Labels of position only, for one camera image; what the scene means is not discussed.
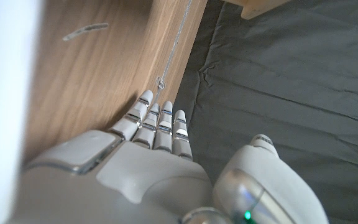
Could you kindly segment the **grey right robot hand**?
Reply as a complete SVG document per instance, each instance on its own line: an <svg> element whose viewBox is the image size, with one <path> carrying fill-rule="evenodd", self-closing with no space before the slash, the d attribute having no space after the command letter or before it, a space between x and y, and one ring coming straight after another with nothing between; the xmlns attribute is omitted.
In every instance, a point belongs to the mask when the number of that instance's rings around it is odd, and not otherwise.
<svg viewBox="0 0 358 224"><path fill-rule="evenodd" d="M253 137L217 181L193 160L186 117L146 90L106 131L38 155L9 223L327 223L311 187Z"/></svg>

